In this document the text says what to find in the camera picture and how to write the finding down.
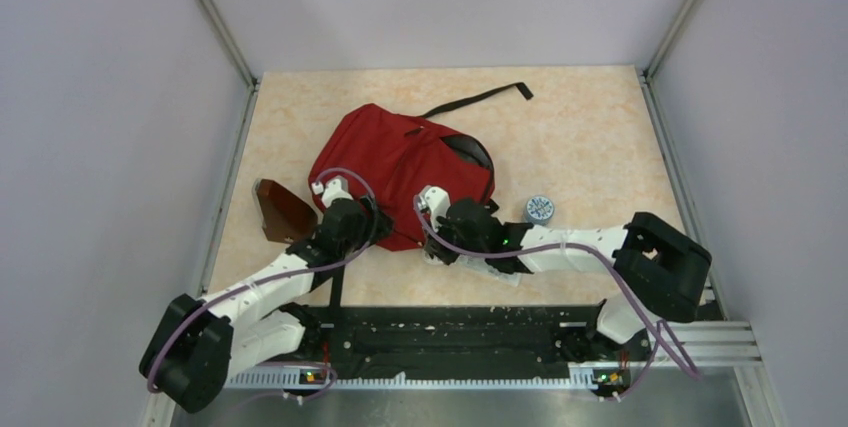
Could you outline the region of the red student backpack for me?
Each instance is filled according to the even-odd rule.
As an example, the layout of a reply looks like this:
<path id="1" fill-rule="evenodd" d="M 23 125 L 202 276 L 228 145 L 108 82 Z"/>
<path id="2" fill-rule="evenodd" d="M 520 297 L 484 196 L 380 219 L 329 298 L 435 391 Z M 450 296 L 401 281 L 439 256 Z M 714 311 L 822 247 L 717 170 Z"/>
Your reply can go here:
<path id="1" fill-rule="evenodd" d="M 476 138 L 435 123 L 432 117 L 483 101 L 510 88 L 530 100 L 523 82 L 448 102 L 420 116 L 392 113 L 366 104 L 348 113 L 321 150 L 308 176 L 314 183 L 347 169 L 372 188 L 377 206 L 393 221 L 377 245 L 389 252 L 419 249 L 425 233 L 412 200 L 426 186 L 443 188 L 452 200 L 469 198 L 484 212 L 499 205 L 492 199 L 495 168 L 489 152 Z"/>

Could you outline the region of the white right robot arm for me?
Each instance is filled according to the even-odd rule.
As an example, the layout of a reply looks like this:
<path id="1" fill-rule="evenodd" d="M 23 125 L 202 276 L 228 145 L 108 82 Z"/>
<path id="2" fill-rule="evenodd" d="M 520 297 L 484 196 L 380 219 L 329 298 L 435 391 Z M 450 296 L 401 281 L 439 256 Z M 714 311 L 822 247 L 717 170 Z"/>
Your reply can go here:
<path id="1" fill-rule="evenodd" d="M 623 225 L 554 229 L 502 222 L 469 199 L 438 189 L 415 200 L 425 254 L 516 285 L 553 272 L 607 274 L 619 292 L 602 301 L 586 332 L 589 351 L 612 359 L 642 330 L 695 321 L 712 263 L 710 252 L 650 212 Z"/>

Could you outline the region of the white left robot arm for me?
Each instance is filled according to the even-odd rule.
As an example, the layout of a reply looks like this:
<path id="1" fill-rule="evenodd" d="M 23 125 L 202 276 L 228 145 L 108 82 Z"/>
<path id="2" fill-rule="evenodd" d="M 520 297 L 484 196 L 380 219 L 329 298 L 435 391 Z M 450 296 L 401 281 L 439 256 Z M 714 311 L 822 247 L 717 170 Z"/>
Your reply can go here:
<path id="1" fill-rule="evenodd" d="M 284 306 L 316 290 L 393 227 L 368 197 L 336 199 L 308 236 L 258 273 L 205 297 L 175 297 L 140 360 L 149 391 L 196 413 L 227 380 L 271 357 L 314 357 L 320 333 Z"/>

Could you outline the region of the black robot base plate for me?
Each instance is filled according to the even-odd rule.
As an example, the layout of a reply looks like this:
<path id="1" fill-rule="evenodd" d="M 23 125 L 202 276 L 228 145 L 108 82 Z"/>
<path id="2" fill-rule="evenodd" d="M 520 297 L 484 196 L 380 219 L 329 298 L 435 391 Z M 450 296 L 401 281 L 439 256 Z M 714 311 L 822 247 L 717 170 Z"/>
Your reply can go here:
<path id="1" fill-rule="evenodd" d="M 563 380 L 577 368 L 607 362 L 593 381 L 624 385 L 629 361 L 649 359 L 647 330 L 623 345 L 590 335 L 591 306 L 328 307 L 289 303 L 284 311 L 308 323 L 300 347 L 267 362 L 303 367 L 297 384 L 408 381 L 506 384 Z"/>

